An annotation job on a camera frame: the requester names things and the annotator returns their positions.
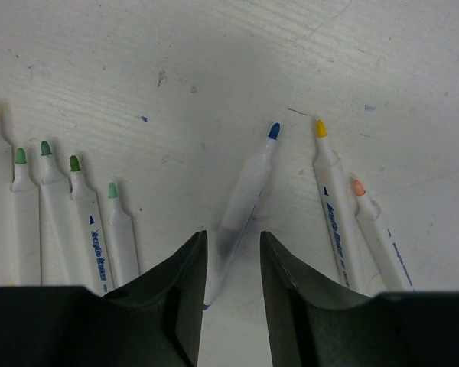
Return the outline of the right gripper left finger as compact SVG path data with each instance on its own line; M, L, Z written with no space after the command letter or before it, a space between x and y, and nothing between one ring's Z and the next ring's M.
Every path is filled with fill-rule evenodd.
M202 231L104 296L0 287L0 366L195 366L206 274Z

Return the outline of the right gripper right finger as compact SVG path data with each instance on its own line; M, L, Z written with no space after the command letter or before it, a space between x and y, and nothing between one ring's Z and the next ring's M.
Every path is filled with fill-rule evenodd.
M270 232L260 264L275 366L459 366L459 291L358 294Z

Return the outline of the light green capped marker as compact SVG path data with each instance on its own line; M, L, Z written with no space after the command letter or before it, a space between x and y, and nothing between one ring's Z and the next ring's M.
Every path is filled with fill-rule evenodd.
M132 218L124 212L113 182L108 186L106 231L114 283L116 287L122 287L135 280L140 271Z

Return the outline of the light orange capped marker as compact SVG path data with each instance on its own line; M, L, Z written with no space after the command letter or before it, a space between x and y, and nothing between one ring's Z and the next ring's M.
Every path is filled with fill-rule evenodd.
M412 277L381 208L357 178L352 178L351 183L358 204L356 218L386 288L413 291Z

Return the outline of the teal marker pen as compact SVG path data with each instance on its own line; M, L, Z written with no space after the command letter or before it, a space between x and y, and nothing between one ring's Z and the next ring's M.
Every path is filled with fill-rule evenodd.
M58 169L56 158L47 141L41 142L40 187L66 281L81 285L79 253L70 215L70 183Z

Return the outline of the yellow capped marker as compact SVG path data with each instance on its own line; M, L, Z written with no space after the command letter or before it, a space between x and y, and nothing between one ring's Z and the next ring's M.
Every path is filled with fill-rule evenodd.
M367 294L353 208L341 159L322 120L315 127L317 155L313 163L317 186L328 227L340 283L359 294Z

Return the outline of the blue capped marker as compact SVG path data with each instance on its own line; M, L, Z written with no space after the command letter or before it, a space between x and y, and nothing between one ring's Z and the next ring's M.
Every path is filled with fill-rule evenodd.
M268 181L280 130L281 124L274 123L260 149L245 162L215 240L208 247L204 310L213 304L221 290L247 223Z

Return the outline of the green marker pen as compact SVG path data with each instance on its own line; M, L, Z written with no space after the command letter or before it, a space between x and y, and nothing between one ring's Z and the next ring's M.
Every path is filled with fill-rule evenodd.
M13 284L41 285L41 230L39 188L30 177L27 155L15 152L11 184L11 234Z

